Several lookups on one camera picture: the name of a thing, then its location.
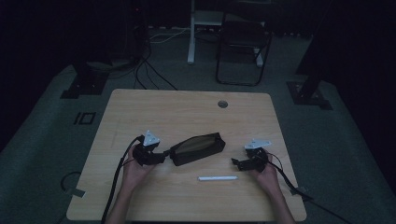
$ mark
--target dark background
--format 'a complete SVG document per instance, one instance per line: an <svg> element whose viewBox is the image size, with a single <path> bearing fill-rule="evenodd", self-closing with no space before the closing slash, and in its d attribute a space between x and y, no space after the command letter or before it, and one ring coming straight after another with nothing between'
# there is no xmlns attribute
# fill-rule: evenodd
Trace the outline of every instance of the dark background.
<svg viewBox="0 0 396 224"><path fill-rule="evenodd" d="M0 150L31 112L51 79L77 61L110 62L109 52L136 56L126 33L141 25L144 9L154 27L190 25L190 1L0 1L2 109ZM222 9L227 1L197 0ZM299 74L334 84L393 189L395 127L395 3L277 0L285 10L279 35L310 38Z"/></svg>

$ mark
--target tripod base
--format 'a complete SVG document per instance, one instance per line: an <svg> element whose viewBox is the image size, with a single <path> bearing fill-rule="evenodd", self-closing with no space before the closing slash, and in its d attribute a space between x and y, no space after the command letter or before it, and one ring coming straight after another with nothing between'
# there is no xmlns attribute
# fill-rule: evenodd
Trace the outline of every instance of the tripod base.
<svg viewBox="0 0 396 224"><path fill-rule="evenodd" d="M316 90L311 96L304 95L301 92L304 83L302 82L287 82L291 94L291 98L296 105L318 105L320 109L332 110L328 100L323 98L319 90Z"/></svg>
<svg viewBox="0 0 396 224"><path fill-rule="evenodd" d="M106 85L109 73L94 73L90 80L77 75L69 87L62 93L61 99L77 99L80 95L100 95Z"/></svg>

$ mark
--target table leg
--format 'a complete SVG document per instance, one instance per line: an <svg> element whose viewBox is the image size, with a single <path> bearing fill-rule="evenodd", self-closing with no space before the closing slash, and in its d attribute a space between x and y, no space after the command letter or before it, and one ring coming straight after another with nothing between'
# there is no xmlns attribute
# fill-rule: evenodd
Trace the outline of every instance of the table leg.
<svg viewBox="0 0 396 224"><path fill-rule="evenodd" d="M194 64L195 57L195 0L191 0L191 26L188 64Z"/></svg>

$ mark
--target black floor mount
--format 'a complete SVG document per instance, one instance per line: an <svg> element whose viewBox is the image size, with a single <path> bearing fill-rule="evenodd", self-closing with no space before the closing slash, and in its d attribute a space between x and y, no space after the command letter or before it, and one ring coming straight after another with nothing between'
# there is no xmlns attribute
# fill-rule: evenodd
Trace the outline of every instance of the black floor mount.
<svg viewBox="0 0 396 224"><path fill-rule="evenodd" d="M324 99L318 87L313 89L307 82L287 82L287 84L296 105L318 105L320 109L332 110L329 101Z"/></svg>
<svg viewBox="0 0 396 224"><path fill-rule="evenodd" d="M100 95L106 85L109 73L95 72L86 64L73 64L77 75L61 99L77 99L80 95Z"/></svg>

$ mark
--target desk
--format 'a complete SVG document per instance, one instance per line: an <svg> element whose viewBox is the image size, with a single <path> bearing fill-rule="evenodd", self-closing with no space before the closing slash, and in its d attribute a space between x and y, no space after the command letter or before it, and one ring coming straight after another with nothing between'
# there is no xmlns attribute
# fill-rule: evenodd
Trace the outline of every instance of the desk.
<svg viewBox="0 0 396 224"><path fill-rule="evenodd" d="M223 13L220 11L195 10L195 0L191 0L190 44L189 54L187 56L188 64L194 64L195 62L195 25L221 26L222 15ZM257 52L259 52L259 50L254 49L254 53L257 54ZM256 58L256 64L258 67L262 67L263 61L261 55Z"/></svg>
<svg viewBox="0 0 396 224"><path fill-rule="evenodd" d="M220 100L226 101L228 107L220 108ZM218 154L182 166L176 167L169 158L159 164L136 190L128 220L273 220L266 194L248 173L237 171L231 162L231 158L246 158L243 146L251 138L272 142L266 149L281 159L286 175L297 186L268 94L114 90L78 181L77 188L86 194L83 198L73 196L67 211L69 219L101 219L120 157L130 142L146 130L161 139L155 152L192 136L215 132L221 134L226 146ZM203 175L237 175L238 179L198 181L197 177ZM304 220L301 197L291 196L281 175L279 183L294 218Z"/></svg>

